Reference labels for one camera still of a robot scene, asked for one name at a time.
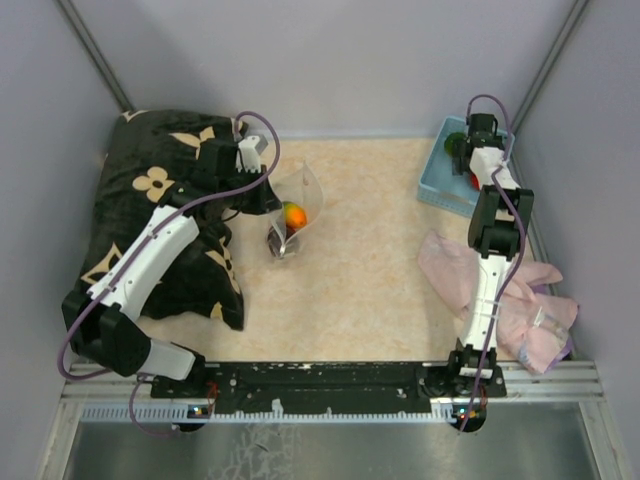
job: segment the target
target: white wall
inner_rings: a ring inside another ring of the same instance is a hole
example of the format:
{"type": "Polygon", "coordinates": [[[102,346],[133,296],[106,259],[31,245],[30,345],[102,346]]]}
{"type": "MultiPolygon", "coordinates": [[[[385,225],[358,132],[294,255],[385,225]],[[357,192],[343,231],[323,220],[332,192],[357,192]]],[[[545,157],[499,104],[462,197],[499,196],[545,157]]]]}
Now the white wall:
{"type": "Polygon", "coordinates": [[[343,136],[433,134],[485,91],[515,112],[573,1],[74,3],[140,108],[343,136]]]}
{"type": "MultiPolygon", "coordinates": [[[[592,2],[516,142],[579,350],[640,445],[640,2],[592,2]]],[[[631,457],[640,474],[640,457],[631,457]]]]}
{"type": "Polygon", "coordinates": [[[0,2],[0,477],[35,477],[62,388],[60,303],[115,103],[50,0],[0,2]]]}

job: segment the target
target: clear plastic bag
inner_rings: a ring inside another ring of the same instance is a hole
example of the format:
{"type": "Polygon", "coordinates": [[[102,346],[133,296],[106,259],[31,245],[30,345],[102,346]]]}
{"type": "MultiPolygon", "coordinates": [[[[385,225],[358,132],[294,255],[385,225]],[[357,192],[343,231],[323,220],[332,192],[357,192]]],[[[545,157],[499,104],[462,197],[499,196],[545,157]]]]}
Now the clear plastic bag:
{"type": "Polygon", "coordinates": [[[274,193],[283,202],[283,208],[269,214],[267,244],[274,257],[282,259],[302,251],[304,237],[324,207],[324,194],[318,178],[305,162],[300,170],[272,184],[274,193]],[[304,212],[304,225],[288,226],[285,205],[300,207],[304,212]]]}

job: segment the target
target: black pillow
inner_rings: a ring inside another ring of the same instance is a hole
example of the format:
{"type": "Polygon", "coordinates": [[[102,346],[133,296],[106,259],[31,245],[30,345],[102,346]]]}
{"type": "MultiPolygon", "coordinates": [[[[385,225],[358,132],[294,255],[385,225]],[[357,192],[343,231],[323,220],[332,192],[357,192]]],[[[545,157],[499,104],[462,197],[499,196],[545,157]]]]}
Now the black pillow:
{"type": "MultiPolygon", "coordinates": [[[[246,127],[241,126],[244,134],[246,127]]],[[[96,193],[89,252],[76,289],[85,292],[111,269],[147,224],[174,182],[187,182],[200,145],[233,141],[232,120],[180,110],[126,112],[118,118],[96,193]]],[[[244,327],[242,292],[228,250],[231,230],[220,208],[196,213],[200,234],[178,255],[151,292],[142,315],[160,319],[185,311],[244,327]]]]}

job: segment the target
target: pink cloth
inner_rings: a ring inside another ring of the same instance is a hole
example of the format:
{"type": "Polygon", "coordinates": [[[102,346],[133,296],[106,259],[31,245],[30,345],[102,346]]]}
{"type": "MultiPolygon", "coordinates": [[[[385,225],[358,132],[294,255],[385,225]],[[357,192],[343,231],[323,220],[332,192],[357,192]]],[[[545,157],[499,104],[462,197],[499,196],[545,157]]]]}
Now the pink cloth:
{"type": "MultiPolygon", "coordinates": [[[[478,276],[476,252],[431,231],[418,263],[447,306],[456,316],[466,318],[478,276]]],[[[578,304],[533,290],[561,280],[562,274],[553,265],[524,261],[500,302],[498,343],[533,372],[544,373],[568,350],[568,330],[578,304]]]]}

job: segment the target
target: beige floor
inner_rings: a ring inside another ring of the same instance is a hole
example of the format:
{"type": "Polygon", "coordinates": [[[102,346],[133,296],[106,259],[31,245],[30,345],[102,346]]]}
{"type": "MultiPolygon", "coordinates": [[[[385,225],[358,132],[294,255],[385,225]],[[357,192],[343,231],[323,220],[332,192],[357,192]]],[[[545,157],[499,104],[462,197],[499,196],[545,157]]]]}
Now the beige floor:
{"type": "Polygon", "coordinates": [[[432,290],[417,255],[430,229],[465,243],[469,221],[416,200],[430,148],[426,139],[283,142],[274,178],[306,160],[325,209],[304,251],[284,261],[268,253],[266,218],[230,223],[245,331],[193,314],[139,325],[209,360],[446,359],[461,322],[432,290]]]}

